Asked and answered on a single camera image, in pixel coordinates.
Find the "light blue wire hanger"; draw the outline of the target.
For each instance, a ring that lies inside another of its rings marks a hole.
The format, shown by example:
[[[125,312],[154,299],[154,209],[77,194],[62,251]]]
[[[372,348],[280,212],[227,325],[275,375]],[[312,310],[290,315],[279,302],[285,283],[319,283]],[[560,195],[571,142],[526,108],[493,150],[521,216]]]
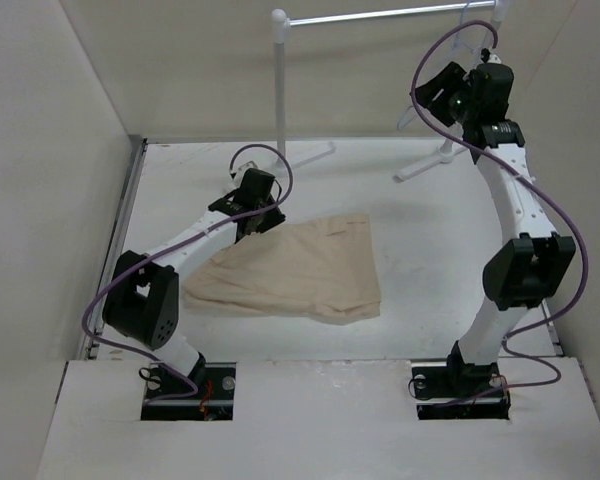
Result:
[[[476,13],[470,13],[470,6],[478,1],[467,1],[459,14],[458,25],[462,25],[467,21],[477,19]],[[482,40],[483,31],[471,33],[469,29],[461,32],[456,32],[454,36],[446,40],[426,62],[420,76],[420,82],[425,83],[437,75],[449,62],[453,61],[460,65],[474,63],[479,56],[481,49],[480,43]],[[396,130],[403,131],[406,127],[416,119],[417,115],[411,103],[401,114],[396,123]]]

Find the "beige trousers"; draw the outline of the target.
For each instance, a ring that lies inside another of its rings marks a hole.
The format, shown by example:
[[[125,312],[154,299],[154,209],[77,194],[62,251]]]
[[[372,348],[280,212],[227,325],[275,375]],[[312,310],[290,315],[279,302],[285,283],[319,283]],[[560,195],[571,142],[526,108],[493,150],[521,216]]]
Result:
[[[181,284],[189,310],[348,324],[380,313],[370,217],[348,213],[252,234]]]

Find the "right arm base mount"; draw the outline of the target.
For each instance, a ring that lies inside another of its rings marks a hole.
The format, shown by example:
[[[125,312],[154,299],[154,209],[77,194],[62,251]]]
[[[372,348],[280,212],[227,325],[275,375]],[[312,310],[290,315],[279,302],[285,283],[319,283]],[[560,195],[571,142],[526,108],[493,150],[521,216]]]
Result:
[[[446,360],[411,364],[410,394],[419,420],[508,420],[510,395],[496,363],[464,364]]]

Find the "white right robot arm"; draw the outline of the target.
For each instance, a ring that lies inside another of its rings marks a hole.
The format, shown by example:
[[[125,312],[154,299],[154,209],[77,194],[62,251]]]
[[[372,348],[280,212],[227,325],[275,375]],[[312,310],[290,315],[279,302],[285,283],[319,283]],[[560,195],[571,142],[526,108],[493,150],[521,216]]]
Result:
[[[556,293],[576,253],[574,239],[558,233],[529,188],[525,139],[506,116],[513,81],[503,64],[465,71],[451,62],[415,90],[418,106],[444,126],[461,128],[501,226],[502,246],[482,272],[483,303],[447,358],[443,380],[451,396],[488,392],[503,340]]]

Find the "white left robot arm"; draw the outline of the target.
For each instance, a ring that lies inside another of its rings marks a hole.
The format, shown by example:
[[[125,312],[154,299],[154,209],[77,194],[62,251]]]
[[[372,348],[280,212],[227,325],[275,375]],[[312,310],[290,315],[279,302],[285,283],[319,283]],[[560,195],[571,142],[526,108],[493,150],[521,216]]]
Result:
[[[129,351],[166,370],[182,398],[203,390],[206,360],[178,330],[181,281],[221,249],[285,221],[272,194],[276,183],[273,174],[249,167],[191,227],[147,253],[127,250],[116,262],[102,319],[131,341]]]

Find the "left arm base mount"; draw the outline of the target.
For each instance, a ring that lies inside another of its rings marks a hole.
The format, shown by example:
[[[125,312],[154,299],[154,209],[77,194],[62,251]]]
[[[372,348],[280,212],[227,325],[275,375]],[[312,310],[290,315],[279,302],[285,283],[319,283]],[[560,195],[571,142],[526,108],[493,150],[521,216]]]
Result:
[[[232,421],[236,363],[208,363],[192,390],[157,365],[139,370],[145,382],[142,421]]]

